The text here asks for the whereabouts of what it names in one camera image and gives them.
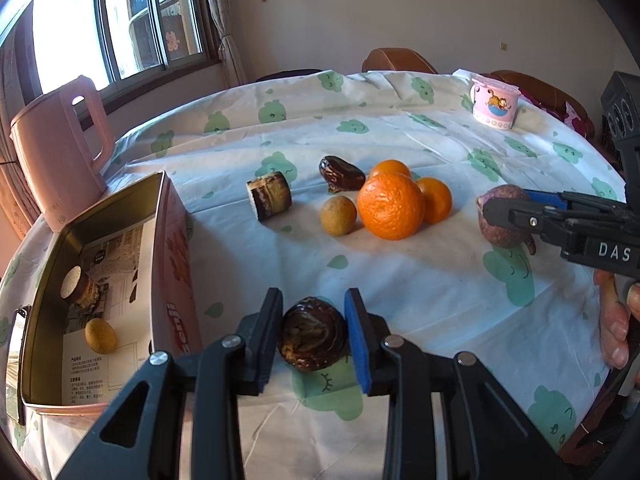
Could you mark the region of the right hand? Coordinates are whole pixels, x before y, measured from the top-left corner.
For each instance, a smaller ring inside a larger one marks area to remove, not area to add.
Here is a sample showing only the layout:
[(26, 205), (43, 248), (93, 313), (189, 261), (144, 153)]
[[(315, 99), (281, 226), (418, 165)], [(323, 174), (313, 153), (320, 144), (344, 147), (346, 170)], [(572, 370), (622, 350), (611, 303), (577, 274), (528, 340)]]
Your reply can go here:
[(626, 341), (631, 316), (639, 318), (639, 284), (633, 284), (627, 292), (627, 299), (619, 302), (614, 275), (595, 270), (593, 283), (600, 294), (600, 348), (606, 364), (621, 370), (629, 360)]

